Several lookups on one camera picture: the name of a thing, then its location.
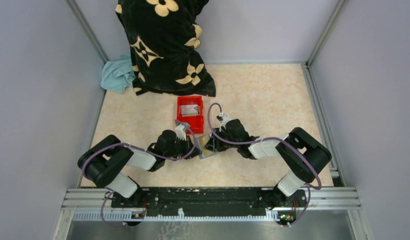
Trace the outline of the grey card holder wallet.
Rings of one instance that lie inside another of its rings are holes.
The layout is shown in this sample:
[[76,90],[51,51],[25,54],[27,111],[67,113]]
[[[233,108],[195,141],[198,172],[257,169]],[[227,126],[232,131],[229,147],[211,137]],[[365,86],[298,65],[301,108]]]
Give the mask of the grey card holder wallet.
[[201,151],[199,158],[201,160],[212,157],[219,152],[214,146],[214,138],[211,134],[204,134],[196,139],[196,145]]

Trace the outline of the red plastic bin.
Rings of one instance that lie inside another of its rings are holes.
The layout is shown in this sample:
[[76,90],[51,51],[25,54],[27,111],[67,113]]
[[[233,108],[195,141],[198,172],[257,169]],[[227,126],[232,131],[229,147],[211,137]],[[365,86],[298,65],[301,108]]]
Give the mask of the red plastic bin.
[[203,99],[200,95],[177,98],[176,119],[186,122],[195,134],[204,133]]

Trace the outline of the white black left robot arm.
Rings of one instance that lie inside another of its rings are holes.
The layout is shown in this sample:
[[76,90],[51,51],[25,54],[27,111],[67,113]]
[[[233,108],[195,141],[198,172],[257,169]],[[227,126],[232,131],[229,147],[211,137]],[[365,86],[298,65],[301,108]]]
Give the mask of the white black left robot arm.
[[129,146],[111,134],[85,152],[77,166],[96,187],[110,189],[123,196],[129,206],[136,207],[143,194],[140,185],[122,173],[125,166],[155,172],[166,160],[187,160],[200,154],[192,139],[180,131],[164,130],[147,150]]

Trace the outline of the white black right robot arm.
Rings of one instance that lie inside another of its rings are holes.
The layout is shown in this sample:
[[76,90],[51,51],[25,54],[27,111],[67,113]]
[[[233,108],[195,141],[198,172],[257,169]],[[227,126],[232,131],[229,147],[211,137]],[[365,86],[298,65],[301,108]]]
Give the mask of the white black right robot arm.
[[250,135],[239,119],[213,128],[203,148],[215,153],[236,149],[242,157],[251,160],[281,157],[289,170],[262,197],[262,202],[274,206],[287,206],[303,186],[320,190],[319,173],[332,159],[330,151],[301,127],[295,127],[284,138],[262,138]]

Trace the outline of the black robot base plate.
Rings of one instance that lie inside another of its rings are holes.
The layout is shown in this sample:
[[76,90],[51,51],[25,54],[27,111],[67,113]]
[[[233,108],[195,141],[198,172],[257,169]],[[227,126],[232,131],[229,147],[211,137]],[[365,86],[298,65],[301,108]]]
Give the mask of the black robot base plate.
[[124,198],[115,193],[113,208],[140,208],[148,217],[263,217],[267,211],[304,207],[306,195],[298,190],[286,197],[271,187],[149,187]]

